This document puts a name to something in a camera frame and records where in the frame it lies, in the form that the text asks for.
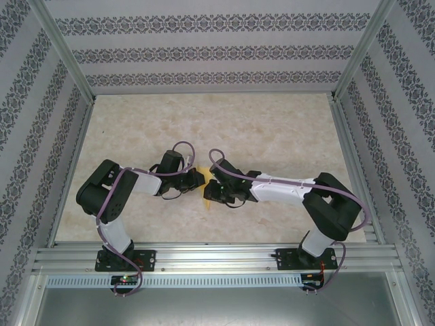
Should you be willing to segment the aluminium side frame rail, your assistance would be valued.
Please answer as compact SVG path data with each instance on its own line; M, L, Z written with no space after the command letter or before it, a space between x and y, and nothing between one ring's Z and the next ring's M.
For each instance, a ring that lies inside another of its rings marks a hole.
M343 156L347 171L349 173L353 192L361 201L365 203L372 216L371 222L368 223L364 228L364 233L367 239L369 232L372 232L376 236L376 240L369 240L369 242L377 241L380 245L385 245L386 241L379 224L377 210L373 204L372 196L370 195L370 191L364 177L362 166L358 157L358 151L353 142L350 129L347 125L345 114L343 113L341 104L336 102L332 96L328 96L328 102L341 149L343 151Z
M78 160L80 158L80 152L82 150L82 146L84 140L86 138L86 133L88 130L88 126L90 123L92 111L94 108L95 100L93 99L86 107L83 118L81 120L80 129L78 130L78 134L74 143L73 151L71 154L71 159L69 161L68 169L65 175L65 179L63 182L63 187L61 189L60 197L57 202L56 210L54 212L54 217L52 223L50 224L50 229L48 230L48 235L46 238L45 248L52 248L55 244L56 233L58 231L58 227L60 225L60 221L63 215L63 211L65 209L65 204L68 198L68 193L71 188L71 184L73 181L73 176L76 170L76 166Z

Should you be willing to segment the aluminium mounting rail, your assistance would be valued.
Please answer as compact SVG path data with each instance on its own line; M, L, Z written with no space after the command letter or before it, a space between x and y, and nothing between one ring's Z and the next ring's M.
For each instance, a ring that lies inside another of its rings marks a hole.
M155 250L157 274L276 273L273 258L284 243L139 242L137 249ZM58 242L37 250L31 271L36 274L92 274L101 249L98 242ZM342 272L390 272L403 269L393 244L349 243L334 246Z

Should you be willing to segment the aluminium frame post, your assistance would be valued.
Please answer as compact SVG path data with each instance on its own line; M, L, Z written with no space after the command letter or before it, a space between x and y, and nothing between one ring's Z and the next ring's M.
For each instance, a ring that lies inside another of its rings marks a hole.
M57 51L60 59L64 62L67 70L70 72L75 84L88 103L93 103L96 96L92 91L85 75L69 48L63 34L61 33L55 19L52 17L44 0L27 0L31 9L35 13L38 21L42 25L47 36L50 38L52 45Z
M383 25L396 0L379 0L379 4L374 11L372 17L368 21L367 27L364 30L358 44L356 45L349 62L346 64L343 73L341 74L335 89L332 91L332 100L336 102L341 99L345 93L349 83L351 82L356 70L375 40L376 34Z

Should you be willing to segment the small green circuit board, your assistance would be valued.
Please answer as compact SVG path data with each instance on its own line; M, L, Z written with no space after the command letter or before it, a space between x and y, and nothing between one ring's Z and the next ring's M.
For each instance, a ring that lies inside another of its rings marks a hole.
M305 287L318 289L324 285L323 274L302 274L302 283Z

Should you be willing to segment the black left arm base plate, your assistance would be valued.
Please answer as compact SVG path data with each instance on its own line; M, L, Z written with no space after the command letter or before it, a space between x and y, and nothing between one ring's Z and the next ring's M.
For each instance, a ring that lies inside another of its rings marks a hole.
M130 250L124 256L132 261L142 272L153 272L156 252L153 250ZM136 268L115 253L102 249L97 253L94 266L97 272L134 272Z

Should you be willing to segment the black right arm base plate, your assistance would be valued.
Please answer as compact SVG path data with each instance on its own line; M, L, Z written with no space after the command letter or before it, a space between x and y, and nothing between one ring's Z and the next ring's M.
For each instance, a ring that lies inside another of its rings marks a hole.
M309 255L302 249L276 249L271 255L277 262L278 270L335 270L338 268L334 249L327 248L319 257Z

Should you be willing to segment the circuit board with green light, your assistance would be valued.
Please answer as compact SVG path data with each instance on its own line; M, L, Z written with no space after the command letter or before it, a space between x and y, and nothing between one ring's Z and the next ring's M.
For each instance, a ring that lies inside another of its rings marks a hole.
M117 275L111 277L111 285L113 286L136 286L138 282L139 278L135 275Z

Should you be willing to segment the grey sheet metal panel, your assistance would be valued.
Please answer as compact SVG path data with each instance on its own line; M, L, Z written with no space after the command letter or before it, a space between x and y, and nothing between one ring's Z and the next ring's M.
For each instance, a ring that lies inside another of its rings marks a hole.
M320 293L296 287L44 290L35 326L422 326L384 273L344 273Z

